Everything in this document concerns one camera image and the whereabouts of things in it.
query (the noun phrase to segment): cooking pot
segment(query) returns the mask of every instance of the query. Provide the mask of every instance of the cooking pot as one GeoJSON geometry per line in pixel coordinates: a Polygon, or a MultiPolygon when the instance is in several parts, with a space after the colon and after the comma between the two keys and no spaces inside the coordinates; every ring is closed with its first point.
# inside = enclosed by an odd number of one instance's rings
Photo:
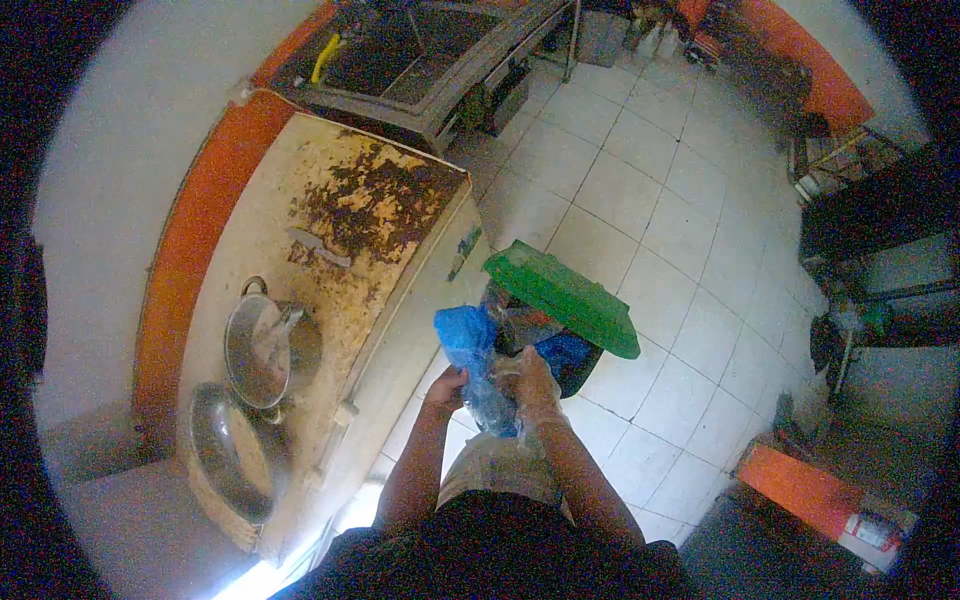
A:
{"type": "Polygon", "coordinates": [[[321,331],[307,308],[267,294],[263,277],[248,279],[224,333],[230,388],[258,410],[271,409],[308,386],[321,357],[321,331]],[[250,291],[254,284],[259,292],[250,291]]]}
{"type": "Polygon", "coordinates": [[[201,383],[193,390],[187,431],[207,481],[238,515],[265,522],[290,478],[281,427],[244,412],[230,390],[201,383]]]}

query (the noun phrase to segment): sticker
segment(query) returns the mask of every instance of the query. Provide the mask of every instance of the sticker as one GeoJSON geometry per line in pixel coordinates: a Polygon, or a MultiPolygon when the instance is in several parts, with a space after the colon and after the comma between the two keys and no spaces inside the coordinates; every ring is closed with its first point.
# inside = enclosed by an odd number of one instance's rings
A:
{"type": "Polygon", "coordinates": [[[457,278],[457,274],[464,268],[464,263],[467,262],[467,258],[470,256],[470,253],[473,252],[473,248],[477,245],[477,240],[480,239],[482,234],[483,230],[480,229],[480,226],[474,225],[470,233],[460,240],[460,244],[457,245],[457,255],[453,257],[453,266],[450,268],[450,273],[446,276],[447,281],[453,281],[457,278]]]}

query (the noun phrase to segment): metal table leg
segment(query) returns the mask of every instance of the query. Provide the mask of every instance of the metal table leg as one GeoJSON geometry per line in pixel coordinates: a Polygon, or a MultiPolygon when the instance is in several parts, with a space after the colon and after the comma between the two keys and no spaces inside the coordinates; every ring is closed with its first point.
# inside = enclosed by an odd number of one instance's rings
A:
{"type": "Polygon", "coordinates": [[[573,3],[573,33],[570,34],[570,48],[566,52],[566,69],[564,70],[564,83],[570,83],[570,76],[573,75],[573,67],[577,66],[577,35],[580,33],[580,2],[576,0],[573,3]]]}

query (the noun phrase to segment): pot handle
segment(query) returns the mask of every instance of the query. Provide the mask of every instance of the pot handle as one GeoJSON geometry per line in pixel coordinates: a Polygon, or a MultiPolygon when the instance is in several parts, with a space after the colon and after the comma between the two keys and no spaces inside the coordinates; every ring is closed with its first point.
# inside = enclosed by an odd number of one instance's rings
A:
{"type": "Polygon", "coordinates": [[[255,275],[243,284],[243,288],[240,289],[240,298],[243,298],[250,291],[250,286],[256,284],[260,288],[260,293],[264,296],[267,296],[267,282],[263,280],[263,277],[255,275]]]}

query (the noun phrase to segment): white wall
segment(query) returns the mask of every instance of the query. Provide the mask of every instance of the white wall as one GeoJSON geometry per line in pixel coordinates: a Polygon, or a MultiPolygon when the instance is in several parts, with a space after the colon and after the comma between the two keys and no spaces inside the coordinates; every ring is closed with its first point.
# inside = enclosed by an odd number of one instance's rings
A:
{"type": "MultiPolygon", "coordinates": [[[[49,298],[41,435],[105,404],[130,406],[147,269],[180,183],[228,91],[317,5],[144,0],[90,64],[37,194],[49,298]]],[[[104,425],[127,426],[121,416],[104,425]]]]}
{"type": "Polygon", "coordinates": [[[833,55],[863,93],[876,114],[868,127],[908,151],[929,139],[910,86],[852,0],[774,1],[833,55]]]}
{"type": "Polygon", "coordinates": [[[116,597],[205,600],[258,563],[206,518],[186,480],[170,459],[61,491],[77,540],[116,597]]]}

